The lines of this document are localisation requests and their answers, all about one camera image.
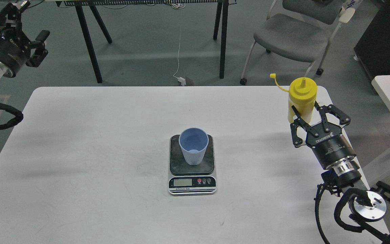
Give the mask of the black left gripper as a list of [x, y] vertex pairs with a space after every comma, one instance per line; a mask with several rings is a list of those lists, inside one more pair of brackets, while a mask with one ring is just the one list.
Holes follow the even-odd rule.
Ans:
[[[31, 41], [22, 30], [21, 15], [30, 5], [29, 0], [14, 4], [9, 2], [0, 11], [0, 79], [3, 76], [14, 78], [25, 64], [28, 67], [39, 67], [48, 55], [45, 41], [50, 31], [42, 30]], [[16, 43], [27, 43], [26, 50]]]

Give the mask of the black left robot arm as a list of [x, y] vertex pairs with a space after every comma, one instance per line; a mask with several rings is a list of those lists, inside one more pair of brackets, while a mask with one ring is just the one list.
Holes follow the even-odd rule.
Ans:
[[[30, 5], [29, 0], [8, 3], [0, 11], [0, 80], [2, 77], [15, 77], [24, 65], [39, 67], [48, 55], [45, 48], [45, 41], [50, 35], [48, 30], [42, 30], [34, 40], [30, 40], [22, 30], [21, 15]], [[22, 112], [12, 106], [0, 103], [0, 110], [14, 116], [0, 125], [0, 130], [13, 127], [23, 119]]]

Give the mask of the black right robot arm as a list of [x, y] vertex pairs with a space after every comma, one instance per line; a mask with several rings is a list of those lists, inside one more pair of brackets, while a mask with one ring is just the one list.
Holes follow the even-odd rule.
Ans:
[[323, 192], [328, 190], [340, 198], [334, 209], [334, 220], [343, 229], [361, 233], [364, 230], [390, 244], [390, 234], [382, 233], [370, 225], [384, 218], [387, 205], [390, 204], [390, 185], [377, 182], [376, 187], [368, 189], [362, 181], [359, 166], [353, 160], [356, 156], [342, 128], [351, 122], [351, 118], [334, 105], [314, 107], [321, 121], [310, 126], [291, 106], [296, 116], [290, 124], [291, 137], [296, 148], [306, 145], [311, 148], [325, 170], [321, 177], [323, 183], [317, 186], [315, 200], [315, 218], [320, 236], [328, 244], [319, 216], [319, 207]]

